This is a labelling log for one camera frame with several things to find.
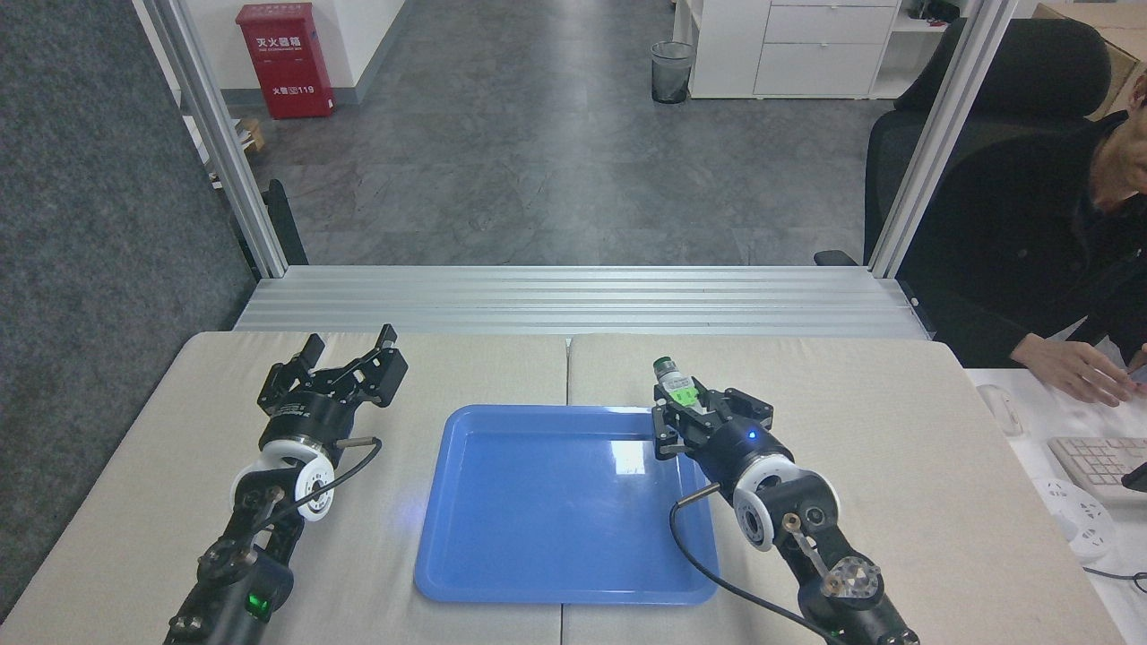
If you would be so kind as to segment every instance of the white keyboard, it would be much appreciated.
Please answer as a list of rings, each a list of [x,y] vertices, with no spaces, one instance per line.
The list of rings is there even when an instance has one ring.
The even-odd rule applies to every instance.
[[[1147,505],[1147,492],[1119,481],[1147,461],[1147,438],[1052,437],[1047,445],[1071,481],[1101,504]]]

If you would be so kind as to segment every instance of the aluminum profile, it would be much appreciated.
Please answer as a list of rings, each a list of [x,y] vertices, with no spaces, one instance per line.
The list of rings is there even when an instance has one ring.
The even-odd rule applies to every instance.
[[[235,331],[927,339],[861,266],[292,266]]]

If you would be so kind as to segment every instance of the small bottle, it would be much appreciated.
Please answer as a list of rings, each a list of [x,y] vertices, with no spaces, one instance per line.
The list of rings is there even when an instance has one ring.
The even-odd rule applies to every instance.
[[[677,364],[668,356],[662,356],[653,362],[653,373],[657,376],[657,382],[665,394],[673,397],[673,401],[685,407],[692,407],[699,414],[704,414],[707,410],[697,401],[697,388],[693,386],[693,379],[682,375],[677,371]]]

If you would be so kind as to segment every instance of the hand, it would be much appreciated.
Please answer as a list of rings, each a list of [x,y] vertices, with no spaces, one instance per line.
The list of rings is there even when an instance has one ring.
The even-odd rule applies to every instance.
[[[1087,343],[1048,341],[1028,334],[1012,350],[1012,360],[1030,370],[1040,381],[1084,403],[1100,402],[1115,407],[1138,391],[1126,372]]]

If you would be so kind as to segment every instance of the gray fabric panel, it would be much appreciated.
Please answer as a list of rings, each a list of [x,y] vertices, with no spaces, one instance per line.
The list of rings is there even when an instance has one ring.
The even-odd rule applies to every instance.
[[[253,280],[131,2],[3,2],[0,24],[2,620],[179,348]]]

